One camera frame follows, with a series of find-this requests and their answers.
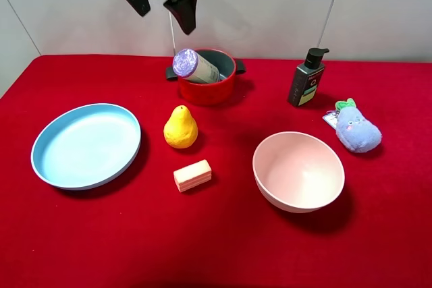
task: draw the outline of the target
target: plush toy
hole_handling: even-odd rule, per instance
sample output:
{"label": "plush toy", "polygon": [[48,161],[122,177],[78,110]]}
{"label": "plush toy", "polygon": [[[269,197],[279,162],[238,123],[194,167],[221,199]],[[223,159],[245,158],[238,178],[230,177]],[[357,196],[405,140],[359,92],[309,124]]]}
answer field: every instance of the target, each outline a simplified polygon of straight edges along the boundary
{"label": "plush toy", "polygon": [[382,135],[378,127],[365,119],[352,98],[338,101],[336,111],[336,135],[348,150],[365,153],[381,143]]}

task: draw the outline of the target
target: soap bottle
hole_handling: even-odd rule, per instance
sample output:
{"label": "soap bottle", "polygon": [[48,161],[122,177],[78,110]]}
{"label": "soap bottle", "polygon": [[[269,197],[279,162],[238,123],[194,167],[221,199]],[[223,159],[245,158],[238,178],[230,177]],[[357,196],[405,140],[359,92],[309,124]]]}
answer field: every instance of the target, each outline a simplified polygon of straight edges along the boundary
{"label": "soap bottle", "polygon": [[329,49],[318,49],[317,47],[309,49],[304,63],[296,68],[288,95],[288,102],[291,105],[298,107],[314,97],[325,69],[321,60],[327,52]]}

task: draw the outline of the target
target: purple lid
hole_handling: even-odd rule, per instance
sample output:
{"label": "purple lid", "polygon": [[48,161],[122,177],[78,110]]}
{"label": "purple lid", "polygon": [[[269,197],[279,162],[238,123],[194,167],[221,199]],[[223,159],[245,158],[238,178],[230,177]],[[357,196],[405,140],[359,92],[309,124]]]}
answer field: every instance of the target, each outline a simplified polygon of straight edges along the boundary
{"label": "purple lid", "polygon": [[182,78],[187,78],[193,74],[197,66],[198,54],[192,49],[181,50],[173,60],[174,73]]}

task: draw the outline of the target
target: red tablecloth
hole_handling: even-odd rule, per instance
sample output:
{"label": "red tablecloth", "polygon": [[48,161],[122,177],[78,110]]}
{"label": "red tablecloth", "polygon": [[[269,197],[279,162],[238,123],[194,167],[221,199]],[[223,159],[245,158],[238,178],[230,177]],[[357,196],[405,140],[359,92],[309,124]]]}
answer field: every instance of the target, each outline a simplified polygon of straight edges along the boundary
{"label": "red tablecloth", "polygon": [[[327,62],[316,97],[287,103],[298,61],[244,60],[219,107],[185,103],[169,57],[36,59],[0,100],[2,287],[432,287],[432,65]],[[350,154],[322,116],[353,97],[383,133]],[[142,126],[132,166],[95,190],[41,181],[30,150],[52,119],[90,103],[131,110]],[[170,148],[163,125],[186,104],[200,137]],[[252,173],[258,143],[314,135],[344,164],[346,185],[310,214],[274,208]],[[211,183],[179,193],[173,171],[207,159]]]}

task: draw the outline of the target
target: light blue plate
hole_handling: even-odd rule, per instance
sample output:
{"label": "light blue plate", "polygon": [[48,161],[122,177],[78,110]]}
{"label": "light blue plate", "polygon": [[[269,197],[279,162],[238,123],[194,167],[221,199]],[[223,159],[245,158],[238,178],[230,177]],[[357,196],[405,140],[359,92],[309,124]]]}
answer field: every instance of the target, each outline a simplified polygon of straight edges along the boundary
{"label": "light blue plate", "polygon": [[140,124],[129,110],[112,104],[86,105],[54,119],[39,134],[32,167],[55,187],[90,189],[125,171],[140,141]]}

